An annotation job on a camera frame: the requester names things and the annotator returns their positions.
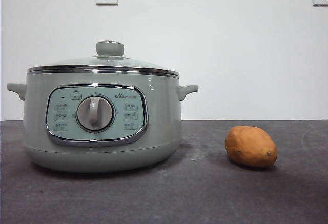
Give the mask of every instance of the pot base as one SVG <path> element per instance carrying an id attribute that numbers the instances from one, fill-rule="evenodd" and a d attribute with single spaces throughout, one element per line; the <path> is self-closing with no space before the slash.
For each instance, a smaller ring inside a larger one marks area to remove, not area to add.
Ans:
<path id="1" fill-rule="evenodd" d="M 25 147 L 32 161 L 42 167 L 75 173 L 100 173 L 136 169 L 170 157 L 180 141 L 147 149 L 104 153 L 58 153 Z"/>

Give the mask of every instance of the control panel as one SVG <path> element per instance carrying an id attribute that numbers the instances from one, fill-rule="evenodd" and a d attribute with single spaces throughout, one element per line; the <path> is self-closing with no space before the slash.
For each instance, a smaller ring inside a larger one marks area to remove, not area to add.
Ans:
<path id="1" fill-rule="evenodd" d="M 133 142 L 148 120 L 146 100 L 139 89 L 98 83 L 58 87 L 49 96 L 46 116 L 53 141 L 69 141 L 70 145 Z"/>

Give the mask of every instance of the stainless steel rim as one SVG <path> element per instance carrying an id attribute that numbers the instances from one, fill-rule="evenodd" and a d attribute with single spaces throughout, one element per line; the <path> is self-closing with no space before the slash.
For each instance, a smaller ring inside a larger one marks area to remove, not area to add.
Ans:
<path id="1" fill-rule="evenodd" d="M 142 68 L 142 67 L 122 67 L 122 66 L 90 66 L 90 65 L 53 65 L 39 66 L 28 69 L 27 74 L 45 73 L 115 73 L 115 74 L 141 74 L 158 75 L 179 78 L 179 73 L 171 70 Z"/>

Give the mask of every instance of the brand logo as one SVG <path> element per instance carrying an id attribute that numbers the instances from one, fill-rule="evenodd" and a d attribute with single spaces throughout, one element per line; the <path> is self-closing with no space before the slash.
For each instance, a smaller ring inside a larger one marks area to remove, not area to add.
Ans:
<path id="1" fill-rule="evenodd" d="M 115 94 L 115 98 L 137 98 L 136 95 L 123 95 L 121 93 Z"/>

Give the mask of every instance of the glass lid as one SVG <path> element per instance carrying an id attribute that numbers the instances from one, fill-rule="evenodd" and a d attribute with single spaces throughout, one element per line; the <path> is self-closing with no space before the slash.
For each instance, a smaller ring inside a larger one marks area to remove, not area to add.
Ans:
<path id="1" fill-rule="evenodd" d="M 131 73 L 175 77 L 178 72 L 161 66 L 123 57 L 124 45 L 116 41 L 101 41 L 96 45 L 98 56 L 70 59 L 28 69 L 28 74 L 37 73 Z"/>

